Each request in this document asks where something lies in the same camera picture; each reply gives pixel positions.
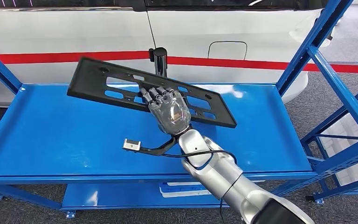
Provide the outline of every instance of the silver robotic arm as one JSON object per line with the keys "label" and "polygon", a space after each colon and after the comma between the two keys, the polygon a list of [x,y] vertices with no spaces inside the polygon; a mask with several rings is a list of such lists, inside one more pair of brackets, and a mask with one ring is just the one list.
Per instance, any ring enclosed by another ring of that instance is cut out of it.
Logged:
{"label": "silver robotic arm", "polygon": [[[245,223],[314,224],[293,203],[269,193],[246,178],[230,154],[210,138],[192,129],[189,126],[190,112],[177,90],[158,87],[149,91],[142,88],[141,92],[160,129],[176,139],[184,154],[188,155],[182,160],[185,170],[216,198],[223,199]],[[123,148],[137,151],[140,142],[126,140]]]}

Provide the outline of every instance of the black cable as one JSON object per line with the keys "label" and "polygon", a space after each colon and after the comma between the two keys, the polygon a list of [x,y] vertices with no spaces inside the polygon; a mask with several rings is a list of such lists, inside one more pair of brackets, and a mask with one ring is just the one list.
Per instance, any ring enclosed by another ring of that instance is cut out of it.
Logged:
{"label": "black cable", "polygon": [[223,207],[223,197],[220,199],[219,213],[220,213],[220,217],[221,217],[223,224],[226,224],[226,222],[224,222],[224,218],[223,218],[223,211],[221,210],[222,207]]}
{"label": "black cable", "polygon": [[237,182],[237,180],[241,177],[242,175],[239,175],[238,178],[231,184],[231,186],[228,188],[228,190],[223,194],[223,196],[221,197],[220,199],[220,208],[219,208],[219,213],[220,213],[220,217],[221,217],[221,220],[223,222],[223,224],[226,224],[224,222],[224,218],[223,218],[223,210],[222,210],[222,207],[223,207],[223,198],[224,196],[227,194],[227,192],[234,186],[234,184]]}
{"label": "black cable", "polygon": [[162,154],[162,156],[173,157],[173,158],[183,158],[183,157],[190,157],[190,156],[203,155],[203,154],[213,154],[213,153],[229,154],[234,159],[235,164],[237,164],[237,158],[235,157],[235,155],[233,153],[225,151],[225,150],[210,150],[210,151],[202,151],[202,152],[196,152],[196,153],[187,153],[187,154],[182,154],[182,155],[172,155],[172,154],[164,153],[164,154]]}
{"label": "black cable", "polygon": [[[235,164],[237,164],[237,158],[235,157],[235,155],[233,153],[225,151],[225,150],[210,150],[210,151],[202,151],[202,152],[196,152],[196,153],[187,153],[187,154],[182,154],[182,155],[172,155],[172,154],[165,154],[164,153],[164,154],[162,154],[162,156],[173,157],[173,158],[183,158],[183,157],[190,157],[190,156],[203,155],[203,154],[213,154],[213,153],[226,153],[226,154],[229,154],[234,159]],[[234,181],[233,184],[231,184],[231,186],[227,190],[227,192],[234,186],[235,182],[237,182],[238,179],[239,179],[239,177]],[[219,213],[220,213],[220,217],[221,217],[221,220],[222,220],[223,224],[225,224],[224,217],[223,217],[223,210],[222,210],[222,208],[223,208],[223,197],[221,197],[221,199],[220,199]]]}

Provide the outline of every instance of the cable connector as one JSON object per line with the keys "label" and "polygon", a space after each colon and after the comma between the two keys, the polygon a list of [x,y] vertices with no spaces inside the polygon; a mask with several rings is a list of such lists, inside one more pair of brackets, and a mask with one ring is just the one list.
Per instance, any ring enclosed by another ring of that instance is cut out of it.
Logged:
{"label": "cable connector", "polygon": [[139,152],[141,149],[141,142],[133,141],[130,139],[124,139],[123,149],[128,151]]}

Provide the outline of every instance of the blue metal shelf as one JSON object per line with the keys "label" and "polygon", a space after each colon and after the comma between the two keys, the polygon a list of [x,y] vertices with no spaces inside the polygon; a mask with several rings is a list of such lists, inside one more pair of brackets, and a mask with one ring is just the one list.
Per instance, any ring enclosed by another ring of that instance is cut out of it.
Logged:
{"label": "blue metal shelf", "polygon": [[218,208],[213,195],[162,197],[158,183],[68,184],[62,210]]}
{"label": "blue metal shelf", "polygon": [[[313,196],[318,203],[339,194],[358,194],[358,181],[334,189],[324,182],[358,163],[358,142],[330,158],[321,148],[324,159],[313,157],[309,148],[312,141],[321,146],[322,132],[348,112],[358,123],[358,95],[350,93],[318,50],[351,3],[329,1],[276,84],[201,86],[222,94],[238,126],[194,127],[233,152],[249,179],[289,180],[273,190],[280,196],[318,181],[324,190]],[[344,106],[300,141],[281,96],[310,59]],[[21,84],[1,62],[0,80],[17,94],[0,121],[0,198],[67,211],[67,217],[79,209],[218,205],[211,196],[163,198],[158,182],[191,181],[180,162],[121,149],[125,138],[147,147],[168,138],[150,114],[68,97],[65,84]],[[178,147],[171,152],[179,154]],[[38,183],[68,183],[62,204],[8,185]]]}
{"label": "blue metal shelf", "polygon": [[[229,148],[246,173],[258,176],[258,180],[269,179],[270,174],[274,179],[280,179],[279,175],[292,176],[290,179],[315,175],[272,84],[205,87],[231,89],[222,96],[238,126],[193,126]],[[0,180],[190,180],[176,158],[135,154],[121,148],[125,138],[141,140],[147,147],[167,140],[169,136],[159,130],[150,113],[68,97],[67,89],[67,85],[28,84],[20,88],[0,121]],[[179,154],[179,146],[170,153]]]}

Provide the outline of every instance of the white box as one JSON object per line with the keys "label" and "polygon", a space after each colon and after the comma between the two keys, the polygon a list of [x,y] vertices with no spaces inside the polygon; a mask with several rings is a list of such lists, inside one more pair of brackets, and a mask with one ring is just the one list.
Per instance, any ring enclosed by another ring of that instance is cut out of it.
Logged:
{"label": "white box", "polygon": [[[353,117],[348,113],[322,134],[358,137],[358,125]],[[333,155],[358,142],[358,140],[325,137],[320,137],[320,140],[329,157],[332,157]],[[336,173],[336,176],[341,186],[358,181],[358,164]]]}

